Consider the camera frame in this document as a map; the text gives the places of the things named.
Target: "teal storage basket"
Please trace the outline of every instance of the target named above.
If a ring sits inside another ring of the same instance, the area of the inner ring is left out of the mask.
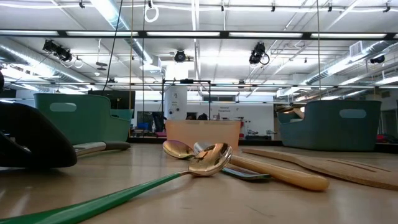
[[[319,151],[373,151],[380,107],[380,101],[311,101],[302,121],[293,112],[278,113],[282,142]]]
[[[127,139],[132,110],[112,110],[107,97],[36,93],[34,98],[36,108],[74,145]]]

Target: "wooden spatula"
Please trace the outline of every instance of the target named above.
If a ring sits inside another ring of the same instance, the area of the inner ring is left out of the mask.
[[[293,162],[310,170],[332,175],[358,184],[398,190],[398,172],[374,165],[342,159],[328,159],[260,149],[243,152]]]

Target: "spoon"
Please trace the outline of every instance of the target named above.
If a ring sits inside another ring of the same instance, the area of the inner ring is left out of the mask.
[[[196,142],[193,146],[195,152],[200,152],[208,146],[208,142]],[[257,162],[248,158],[232,156],[230,164],[243,167],[260,174],[270,174],[273,178],[283,180],[290,184],[314,191],[326,190],[329,181],[319,175],[312,175],[298,170],[288,169],[280,166]]]
[[[211,176],[226,166],[232,156],[232,147],[218,143],[193,157],[188,171],[177,172],[128,189],[111,193],[87,202],[56,208],[49,211],[0,220],[0,223],[79,223],[114,208],[133,197],[183,175]]]
[[[208,142],[196,142],[193,149],[186,144],[176,141],[167,140],[163,142],[163,150],[169,155],[176,159],[191,159],[195,157],[195,154],[199,154],[204,151],[207,147],[211,146]],[[242,169],[236,169],[234,167],[225,167],[222,169],[225,174],[231,175],[241,180],[265,180],[271,176],[268,174],[258,174],[251,171],[246,171]]]

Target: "wooden table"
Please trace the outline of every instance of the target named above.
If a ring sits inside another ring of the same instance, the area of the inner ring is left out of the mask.
[[[398,170],[398,156],[393,154],[267,149],[344,158]],[[287,162],[245,156],[305,170]],[[100,197],[184,170],[187,164],[167,156],[160,144],[135,144],[129,151],[82,156],[77,165],[69,168],[0,168],[0,218]],[[309,192],[275,180],[250,183],[224,174],[209,178],[185,176],[84,223],[397,223],[398,192],[331,177],[329,180],[326,192]]]

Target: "spoon bowl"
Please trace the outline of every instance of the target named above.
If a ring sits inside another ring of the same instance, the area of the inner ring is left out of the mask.
[[[191,147],[175,140],[167,140],[163,142],[163,150],[169,156],[177,159],[191,159],[195,156],[195,153]]]
[[[197,176],[213,175],[228,164],[231,156],[231,146],[226,143],[216,143],[191,159],[188,170]]]

